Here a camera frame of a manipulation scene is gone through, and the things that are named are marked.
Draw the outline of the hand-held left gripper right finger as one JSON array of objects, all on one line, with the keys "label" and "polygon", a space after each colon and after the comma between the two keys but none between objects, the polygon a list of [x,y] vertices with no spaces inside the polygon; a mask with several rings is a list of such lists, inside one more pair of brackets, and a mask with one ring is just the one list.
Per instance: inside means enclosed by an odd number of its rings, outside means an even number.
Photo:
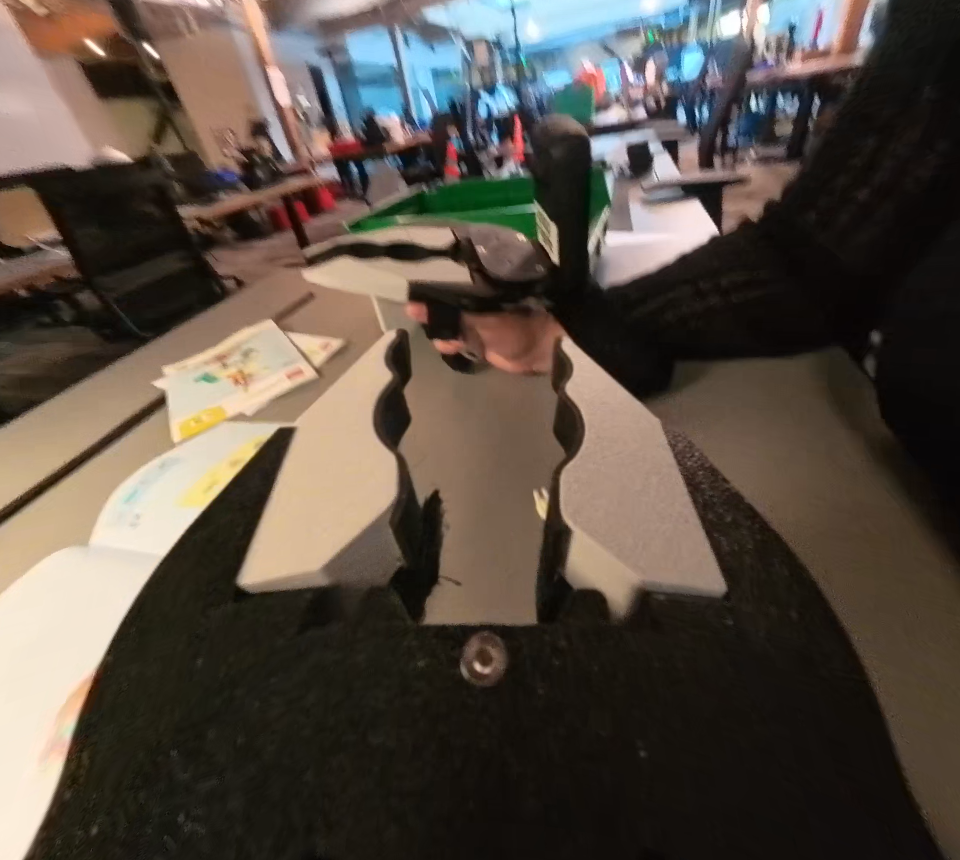
[{"label": "hand-held left gripper right finger", "polygon": [[564,338],[555,346],[553,435],[536,618],[558,619],[575,591],[629,617],[647,594],[722,600],[728,586],[662,423]]}]

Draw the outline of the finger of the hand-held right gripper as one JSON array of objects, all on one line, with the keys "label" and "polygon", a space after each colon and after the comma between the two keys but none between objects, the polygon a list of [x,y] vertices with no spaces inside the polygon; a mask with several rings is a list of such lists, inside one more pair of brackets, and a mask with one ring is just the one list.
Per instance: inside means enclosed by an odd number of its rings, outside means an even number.
[{"label": "finger of the hand-held right gripper", "polygon": [[456,260],[459,238],[444,227],[393,227],[362,234],[345,234],[323,244],[318,262],[330,263],[338,258],[373,261],[389,259],[404,263],[420,263],[431,259]]},{"label": "finger of the hand-held right gripper", "polygon": [[412,283],[449,287],[471,285],[469,271],[446,258],[410,262],[388,257],[361,259],[339,255],[306,266],[302,275],[307,282],[326,289],[378,299],[407,299]]}]

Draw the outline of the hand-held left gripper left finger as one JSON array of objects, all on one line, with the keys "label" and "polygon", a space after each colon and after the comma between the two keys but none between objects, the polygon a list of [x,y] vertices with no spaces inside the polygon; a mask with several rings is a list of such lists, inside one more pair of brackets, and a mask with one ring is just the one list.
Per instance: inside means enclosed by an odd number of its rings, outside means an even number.
[{"label": "hand-held left gripper left finger", "polygon": [[413,566],[413,483],[400,452],[411,373],[408,333],[390,330],[301,415],[240,590],[366,590]]}]

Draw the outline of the closed lego instruction booklet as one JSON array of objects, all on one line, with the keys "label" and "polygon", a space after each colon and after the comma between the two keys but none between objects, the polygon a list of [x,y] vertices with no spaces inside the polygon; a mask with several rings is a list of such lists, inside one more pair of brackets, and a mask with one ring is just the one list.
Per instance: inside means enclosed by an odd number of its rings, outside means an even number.
[{"label": "closed lego instruction booklet", "polygon": [[318,378],[306,355],[276,322],[262,320],[183,361],[164,365],[154,385],[165,396],[171,441],[178,445]]}]

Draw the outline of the open lego instruction booklet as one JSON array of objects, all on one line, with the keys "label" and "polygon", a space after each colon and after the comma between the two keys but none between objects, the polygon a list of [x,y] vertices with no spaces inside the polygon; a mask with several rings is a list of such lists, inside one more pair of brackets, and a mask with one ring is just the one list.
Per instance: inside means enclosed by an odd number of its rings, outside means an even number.
[{"label": "open lego instruction booklet", "polygon": [[89,542],[48,555],[1,598],[1,857],[24,858],[66,763],[92,678],[138,593],[282,424],[228,421],[144,464]]}]

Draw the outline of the person's right hand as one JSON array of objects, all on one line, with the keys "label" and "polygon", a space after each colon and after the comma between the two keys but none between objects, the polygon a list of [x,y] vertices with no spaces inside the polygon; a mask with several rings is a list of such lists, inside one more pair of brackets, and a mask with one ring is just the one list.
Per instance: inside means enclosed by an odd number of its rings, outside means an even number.
[{"label": "person's right hand", "polygon": [[489,313],[460,312],[455,338],[430,338],[441,357],[458,366],[505,374],[550,374],[555,348],[568,332],[546,309],[521,307]]}]

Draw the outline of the green plastic bin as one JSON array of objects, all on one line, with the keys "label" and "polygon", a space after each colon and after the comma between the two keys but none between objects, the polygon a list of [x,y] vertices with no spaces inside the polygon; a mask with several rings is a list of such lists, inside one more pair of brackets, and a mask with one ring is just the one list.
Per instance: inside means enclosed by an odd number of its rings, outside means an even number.
[{"label": "green plastic bin", "polygon": [[402,196],[349,221],[345,232],[427,227],[450,229],[453,233],[471,233],[477,228],[506,230],[539,242],[551,260],[559,263],[557,208],[550,203],[541,183],[528,173],[466,179]]}]

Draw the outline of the small white leaflet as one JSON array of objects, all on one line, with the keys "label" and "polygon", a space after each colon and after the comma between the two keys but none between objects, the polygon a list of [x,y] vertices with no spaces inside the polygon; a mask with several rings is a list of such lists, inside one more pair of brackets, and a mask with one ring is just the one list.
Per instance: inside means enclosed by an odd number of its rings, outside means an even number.
[{"label": "small white leaflet", "polygon": [[343,338],[311,335],[296,331],[286,331],[285,335],[317,373],[347,347],[347,341]]}]

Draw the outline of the red stool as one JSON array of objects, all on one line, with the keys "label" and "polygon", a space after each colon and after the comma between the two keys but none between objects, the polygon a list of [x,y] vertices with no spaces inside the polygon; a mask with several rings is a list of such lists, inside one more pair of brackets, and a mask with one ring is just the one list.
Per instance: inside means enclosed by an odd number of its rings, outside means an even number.
[{"label": "red stool", "polygon": [[294,220],[306,227],[336,206],[337,200],[328,186],[312,186],[269,203],[267,220],[274,232],[293,230]]}]

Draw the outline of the long wooden table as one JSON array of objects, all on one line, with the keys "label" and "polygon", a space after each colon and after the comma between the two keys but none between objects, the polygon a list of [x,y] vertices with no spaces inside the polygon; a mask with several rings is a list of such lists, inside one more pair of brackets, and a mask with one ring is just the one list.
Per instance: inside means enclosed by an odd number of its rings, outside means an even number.
[{"label": "long wooden table", "polygon": [[322,180],[315,171],[294,173],[255,191],[232,192],[210,203],[181,204],[175,209],[187,224],[219,227],[234,215],[249,213],[260,207],[282,205],[287,211],[294,240],[298,248],[304,251],[310,246],[310,240],[305,223],[296,213],[294,201],[297,195],[319,186]]}]

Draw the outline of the black mesh chair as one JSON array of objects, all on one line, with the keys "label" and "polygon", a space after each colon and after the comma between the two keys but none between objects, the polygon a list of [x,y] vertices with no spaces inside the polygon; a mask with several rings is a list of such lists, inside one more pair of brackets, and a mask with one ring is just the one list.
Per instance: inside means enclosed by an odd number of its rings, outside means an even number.
[{"label": "black mesh chair", "polygon": [[229,296],[163,174],[136,163],[61,168],[32,189],[104,326],[150,340]]}]

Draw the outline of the wooden table with black legs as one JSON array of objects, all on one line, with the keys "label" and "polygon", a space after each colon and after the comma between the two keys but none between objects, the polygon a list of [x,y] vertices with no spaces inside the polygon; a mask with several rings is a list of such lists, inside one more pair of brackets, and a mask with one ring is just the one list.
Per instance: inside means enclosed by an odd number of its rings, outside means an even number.
[{"label": "wooden table with black legs", "polygon": [[867,50],[816,55],[791,60],[746,74],[744,96],[778,95],[792,92],[797,108],[790,131],[781,144],[760,143],[753,148],[755,160],[798,162],[803,159],[810,137],[815,107],[825,89],[858,71],[867,58]]}]

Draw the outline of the person's black-clothed torso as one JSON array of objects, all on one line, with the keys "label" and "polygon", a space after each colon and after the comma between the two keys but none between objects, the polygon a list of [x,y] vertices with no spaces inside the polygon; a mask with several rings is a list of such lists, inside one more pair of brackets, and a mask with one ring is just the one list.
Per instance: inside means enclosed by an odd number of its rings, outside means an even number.
[{"label": "person's black-clothed torso", "polygon": [[958,511],[958,7],[889,0],[836,119],[757,232],[798,312],[766,301],[762,355],[866,353],[885,425]]}]

